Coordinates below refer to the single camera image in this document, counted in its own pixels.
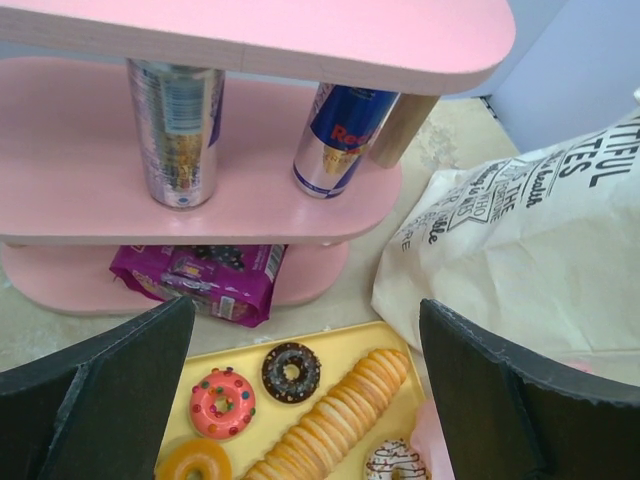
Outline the silver purple drink can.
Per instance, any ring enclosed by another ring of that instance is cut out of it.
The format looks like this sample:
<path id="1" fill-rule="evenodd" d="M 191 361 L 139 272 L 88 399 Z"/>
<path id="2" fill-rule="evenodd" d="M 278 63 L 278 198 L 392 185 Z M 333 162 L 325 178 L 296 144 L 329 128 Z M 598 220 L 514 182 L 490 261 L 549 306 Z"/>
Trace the silver purple drink can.
<path id="1" fill-rule="evenodd" d="M 217 181 L 226 72 L 139 59 L 126 67 L 149 194 L 174 210 L 204 204 Z"/>

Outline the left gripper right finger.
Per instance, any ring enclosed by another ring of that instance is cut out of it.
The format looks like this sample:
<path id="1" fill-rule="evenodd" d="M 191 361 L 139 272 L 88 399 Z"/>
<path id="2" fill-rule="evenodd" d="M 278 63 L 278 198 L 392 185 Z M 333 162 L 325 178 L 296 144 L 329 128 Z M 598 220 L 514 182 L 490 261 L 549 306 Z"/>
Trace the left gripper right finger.
<path id="1" fill-rule="evenodd" d="M 636 479 L 639 389 L 422 300 L 420 339 L 458 479 Z"/>

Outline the blue silver Red Bull can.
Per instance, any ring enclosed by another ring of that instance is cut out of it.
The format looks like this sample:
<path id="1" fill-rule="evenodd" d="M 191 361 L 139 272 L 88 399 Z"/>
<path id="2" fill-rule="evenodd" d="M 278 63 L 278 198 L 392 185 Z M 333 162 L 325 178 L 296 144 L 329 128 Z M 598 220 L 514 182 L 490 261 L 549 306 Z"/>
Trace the blue silver Red Bull can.
<path id="1" fill-rule="evenodd" d="M 300 189 L 315 198 L 340 195 L 397 97 L 393 91 L 321 83 L 293 160 Z"/>

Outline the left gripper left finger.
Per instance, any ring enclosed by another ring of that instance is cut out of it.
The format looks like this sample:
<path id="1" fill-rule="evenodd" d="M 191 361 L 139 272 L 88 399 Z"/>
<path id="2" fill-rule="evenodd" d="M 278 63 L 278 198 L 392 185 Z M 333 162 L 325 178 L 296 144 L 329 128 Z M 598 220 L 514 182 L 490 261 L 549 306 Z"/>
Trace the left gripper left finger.
<path id="1" fill-rule="evenodd" d="M 152 478 L 194 318 L 174 299 L 2 372 L 2 478 Z"/>

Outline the pink plastic bag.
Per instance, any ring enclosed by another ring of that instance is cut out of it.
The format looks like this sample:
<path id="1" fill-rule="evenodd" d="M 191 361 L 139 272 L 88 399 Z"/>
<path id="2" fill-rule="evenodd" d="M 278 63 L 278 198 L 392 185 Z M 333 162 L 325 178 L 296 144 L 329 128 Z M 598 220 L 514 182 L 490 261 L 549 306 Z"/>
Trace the pink plastic bag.
<path id="1" fill-rule="evenodd" d="M 420 455 L 432 479 L 455 479 L 433 399 L 427 400 L 418 409 L 410 445 Z"/>

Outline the purple snack packet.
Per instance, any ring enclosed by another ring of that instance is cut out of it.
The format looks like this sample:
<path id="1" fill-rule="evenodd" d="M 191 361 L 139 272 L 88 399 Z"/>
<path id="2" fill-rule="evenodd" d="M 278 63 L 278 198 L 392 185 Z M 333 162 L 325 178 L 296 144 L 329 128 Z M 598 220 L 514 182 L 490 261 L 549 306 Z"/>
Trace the purple snack packet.
<path id="1" fill-rule="evenodd" d="M 128 289 L 158 301 L 187 296 L 202 315 L 255 328 L 270 317 L 287 247 L 130 245 L 109 270 Z"/>

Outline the cream canvas tote bag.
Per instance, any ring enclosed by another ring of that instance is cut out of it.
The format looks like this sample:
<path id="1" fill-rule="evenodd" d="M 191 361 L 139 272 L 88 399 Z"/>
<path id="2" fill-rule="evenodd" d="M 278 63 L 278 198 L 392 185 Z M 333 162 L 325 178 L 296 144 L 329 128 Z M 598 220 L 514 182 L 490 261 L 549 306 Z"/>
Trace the cream canvas tote bag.
<path id="1" fill-rule="evenodd" d="M 639 366 L 639 113 L 434 173 L 385 246 L 373 309 L 412 346 L 435 299 L 515 343 L 602 373 Z"/>

